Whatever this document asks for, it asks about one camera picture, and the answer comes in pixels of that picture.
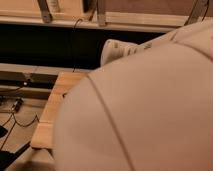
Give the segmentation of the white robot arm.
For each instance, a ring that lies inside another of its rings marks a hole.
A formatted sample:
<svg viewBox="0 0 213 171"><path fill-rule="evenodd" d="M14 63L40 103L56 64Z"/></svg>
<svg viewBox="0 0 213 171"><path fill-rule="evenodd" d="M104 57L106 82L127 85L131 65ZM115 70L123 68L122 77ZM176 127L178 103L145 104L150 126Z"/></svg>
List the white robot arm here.
<svg viewBox="0 0 213 171"><path fill-rule="evenodd" d="M88 73L53 142L57 171L213 171L213 20Z"/></svg>

